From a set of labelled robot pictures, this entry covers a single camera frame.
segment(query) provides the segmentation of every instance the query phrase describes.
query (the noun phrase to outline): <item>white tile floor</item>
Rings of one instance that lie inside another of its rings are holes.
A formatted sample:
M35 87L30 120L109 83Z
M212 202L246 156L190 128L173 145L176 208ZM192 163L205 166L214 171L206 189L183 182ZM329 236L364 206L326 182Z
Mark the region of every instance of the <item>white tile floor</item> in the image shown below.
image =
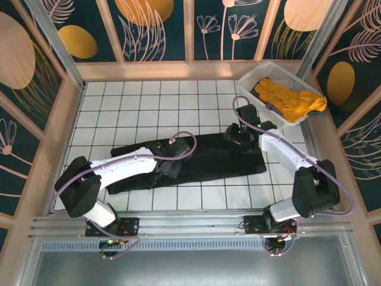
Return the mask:
M238 122L231 110L236 93L234 80L91 82L65 165L78 156L110 158L112 148L169 138L179 130L224 132ZM307 152L300 126L284 134ZM279 162L265 152L264 159L268 171L262 174L118 195L103 189L98 197L118 211L260 209L290 197L293 183Z

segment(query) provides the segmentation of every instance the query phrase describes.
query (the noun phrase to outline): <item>black trousers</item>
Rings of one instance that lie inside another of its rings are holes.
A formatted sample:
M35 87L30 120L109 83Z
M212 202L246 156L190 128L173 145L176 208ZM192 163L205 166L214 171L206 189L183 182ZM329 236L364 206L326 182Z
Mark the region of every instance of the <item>black trousers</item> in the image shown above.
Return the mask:
M227 141L223 133L198 135L197 147L192 156L182 162L182 168L176 179L162 176L155 183L154 172L138 174L107 187L109 194L132 191L135 189L151 189L161 186L172 186L190 182L212 181L266 172L262 152L259 148L242 151L238 144ZM192 137L185 137L189 146L193 146ZM158 140L160 144L168 144L169 139ZM112 157L136 151L148 142L115 148Z

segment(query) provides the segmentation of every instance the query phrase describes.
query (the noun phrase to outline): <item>yellow cloth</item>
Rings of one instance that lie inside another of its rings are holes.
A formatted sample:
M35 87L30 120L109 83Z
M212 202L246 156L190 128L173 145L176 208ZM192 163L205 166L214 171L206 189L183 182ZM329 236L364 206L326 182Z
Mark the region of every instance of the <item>yellow cloth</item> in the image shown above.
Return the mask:
M327 107L326 97L308 90L291 91L273 83L271 79L262 79L255 86L255 91L259 93L261 101L273 104L289 122L295 122L313 110L324 111Z

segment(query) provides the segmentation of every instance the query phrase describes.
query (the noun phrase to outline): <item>black garment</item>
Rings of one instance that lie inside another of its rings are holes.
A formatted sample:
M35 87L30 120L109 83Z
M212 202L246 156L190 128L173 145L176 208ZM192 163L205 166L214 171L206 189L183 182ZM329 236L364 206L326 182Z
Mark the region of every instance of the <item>black garment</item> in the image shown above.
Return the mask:
M161 186L172 186L190 182L212 181L266 172L262 152L256 148L243 152L238 144L227 141L223 133L198 135L197 148L192 156L182 161L182 168L177 179L162 176L154 184L156 173L138 174L107 187L109 194L132 191L134 189L151 189ZM160 144L168 144L169 139L158 140ZM193 146L192 137L184 140ZM136 151L148 142L115 148L111 150L112 157L117 157Z

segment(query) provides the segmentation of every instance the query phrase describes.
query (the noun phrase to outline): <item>basket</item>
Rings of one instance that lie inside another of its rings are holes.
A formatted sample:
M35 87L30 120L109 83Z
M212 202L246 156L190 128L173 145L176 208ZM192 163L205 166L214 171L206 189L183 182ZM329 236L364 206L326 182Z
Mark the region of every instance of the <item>basket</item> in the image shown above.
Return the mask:
M250 103L255 106L258 112L268 118L269 121L278 126L278 128L298 125L300 122L306 119L307 116L304 116L298 119L296 122L291 123L274 111L267 109L266 105L262 101L250 93L253 87L264 77L268 77L274 83L283 85L293 91L303 91L307 89L317 94L321 94L312 86L307 85L303 80L296 77L294 74L284 69L283 67L277 65L273 61L266 61L265 63L259 64L247 74L242 76L242 78L238 81L238 86L241 89L242 95L246 96L250 100Z

